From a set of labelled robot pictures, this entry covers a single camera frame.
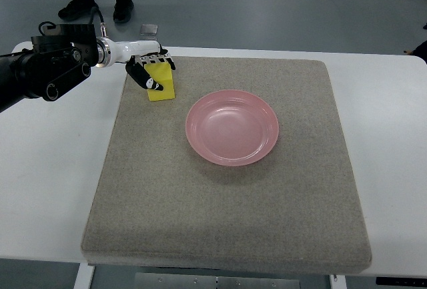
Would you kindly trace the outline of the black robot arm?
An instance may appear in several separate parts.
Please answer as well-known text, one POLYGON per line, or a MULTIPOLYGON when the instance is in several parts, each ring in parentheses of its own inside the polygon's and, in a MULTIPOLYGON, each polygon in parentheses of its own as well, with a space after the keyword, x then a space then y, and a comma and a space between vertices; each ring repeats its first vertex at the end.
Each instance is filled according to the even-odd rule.
POLYGON ((1 56, 1 111, 23 99, 56 101, 91 75, 98 62, 92 24, 39 24, 32 49, 1 56))

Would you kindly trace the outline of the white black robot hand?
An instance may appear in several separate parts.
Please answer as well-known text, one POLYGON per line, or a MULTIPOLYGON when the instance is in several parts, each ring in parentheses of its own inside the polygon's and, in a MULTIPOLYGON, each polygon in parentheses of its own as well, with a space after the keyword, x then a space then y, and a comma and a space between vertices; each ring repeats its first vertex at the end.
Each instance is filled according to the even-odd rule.
POLYGON ((128 75, 143 89, 163 91, 158 83, 145 69, 148 64, 168 63, 175 70, 175 63, 167 49, 157 41, 119 41, 114 42, 106 37, 97 38, 99 53, 98 67, 111 67, 115 63, 124 63, 128 75))

